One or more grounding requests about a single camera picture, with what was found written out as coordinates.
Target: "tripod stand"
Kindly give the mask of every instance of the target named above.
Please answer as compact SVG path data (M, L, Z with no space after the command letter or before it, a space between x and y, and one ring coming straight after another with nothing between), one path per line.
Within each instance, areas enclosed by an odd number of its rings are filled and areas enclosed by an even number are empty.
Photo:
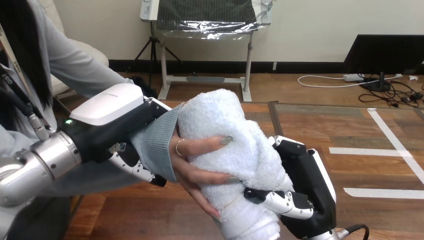
M151 47L150 47L150 64L149 64L149 71L148 71L148 86L149 87L152 86L152 71L153 71L153 67L158 62L157 59L156 59L156 43L158 43L158 44L161 43L161 41L159 41L159 39L155 36L155 28L153 27L153 22L152 21L150 21L150 33L151 33L151 35L150 35L150 37L148 37L147 43L141 49L140 53L138 53L137 57L134 59L134 61L132 62L132 64L130 64L128 66L128 69L125 71L126 73L128 73L131 70L131 67L134 67L134 65L136 64L136 61L143 54L143 52L146 50L147 46L151 43ZM179 64L182 64L183 63L181 61L181 59L179 59L177 57L177 55L175 55L169 48L165 47L165 50L168 53L170 53L178 61Z

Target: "white cable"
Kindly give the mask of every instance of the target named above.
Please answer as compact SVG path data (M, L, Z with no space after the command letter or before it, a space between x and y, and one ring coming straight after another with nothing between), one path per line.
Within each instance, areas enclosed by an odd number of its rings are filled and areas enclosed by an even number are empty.
M398 79L401 78L402 74L396 74L396 76L394 77L389 77L389 78L385 78L384 80L390 80L390 79ZM355 84L350 84L350 85L343 85L343 86L315 86L315 85L308 85L308 84L304 84L301 83L301 79L303 78L322 78L322 79L334 79L334 80L343 80L343 77L328 77L328 76L316 76L316 75L306 75L306 76L301 76L297 79L297 82L303 86L306 87L312 87L312 88L347 88L347 87L352 87L352 86L358 86L358 85L362 85L362 84L370 84L370 83L375 83L378 82L379 80L374 80L374 81L368 81L368 82L361 82L361 83L355 83Z
M315 86L315 85L308 85L308 84L304 84L301 83L301 79L303 78L310 78L310 77L314 77L314 78L322 78L322 79L334 79L334 80L343 80L343 78L337 78L337 77L327 77L327 76L315 76L315 75L306 75L306 76L301 76L297 79L297 82L303 86L306 87L313 87L313 88L347 88L347 87L352 87L352 86L357 86L357 85L362 85L362 84L369 84L369 83L374 83L377 82L379 80L375 80L375 81L369 81L369 82L361 82L361 83L355 83L355 84L351 84L351 85L344 85L344 86Z

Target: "gray sweater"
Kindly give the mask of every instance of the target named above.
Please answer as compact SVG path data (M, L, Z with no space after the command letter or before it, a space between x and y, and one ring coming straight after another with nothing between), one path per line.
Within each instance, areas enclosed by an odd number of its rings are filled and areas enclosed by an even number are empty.
M121 77L74 46L64 34L56 29L37 0L28 0L28 2L34 11L38 25L41 56L44 70L48 73L49 86L51 86L49 73L86 97L92 97L115 84L132 83L131 80ZM12 67L4 68L29 96L14 69ZM56 129L57 123L52 108L46 107L43 110L31 84L29 88L32 96L34 96L33 103L41 110L47 122ZM132 138L146 167L155 174L160 174L173 182L176 182L176 178L171 166L168 145L177 122L178 112L179 108L163 115L147 129L135 132ZM0 125L0 157L11 156L16 151L28 148L38 141L26 117L20 112L18 114L23 123L23 127L18 131L7 131ZM56 180L54 185L46 189L43 195L71 196L101 192L128 186L139 181L139 179L126 174L109 161L103 163L88 162Z

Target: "lanyard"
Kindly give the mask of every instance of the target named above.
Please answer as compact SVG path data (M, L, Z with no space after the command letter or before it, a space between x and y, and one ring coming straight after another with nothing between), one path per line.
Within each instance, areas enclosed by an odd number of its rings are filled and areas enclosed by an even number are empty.
M13 66L17 72L17 75L19 76L20 80L23 82L23 85L25 86L26 91L28 94L33 97L31 94L30 88L28 86L27 79L25 78L24 74L22 73L21 67L19 66L18 60L15 57L14 52L12 51L12 47L8 41L8 38L6 37L6 33L3 30L2 25L0 24L0 42L4 47L4 50L7 54L7 56L10 58L10 60L13 63ZM41 114L40 110L36 107L35 104L33 104L30 100L30 98L22 91L22 89L19 87L19 85L13 80L13 78L6 72L6 70L1 66L0 64L0 77L6 82L6 84L14 91L14 93L28 106L32 108L35 115L44 123L45 127L47 129L50 129L49 123L44 119L43 115Z

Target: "finger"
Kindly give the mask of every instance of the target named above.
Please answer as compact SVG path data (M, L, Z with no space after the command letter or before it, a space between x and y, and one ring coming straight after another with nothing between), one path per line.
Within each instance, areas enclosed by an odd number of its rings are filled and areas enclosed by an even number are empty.
M185 156L207 154L225 147L232 141L233 138L230 136L214 136L196 140L185 139L179 142L178 152Z
M180 179L182 187L190 194L196 203L205 211L205 213L212 217L220 219L220 213L216 210L209 201L203 196L200 188L195 184L189 184L184 178Z
M175 170L187 180L196 184L220 185L238 183L240 179L227 173L212 172L192 166L183 159L173 163Z

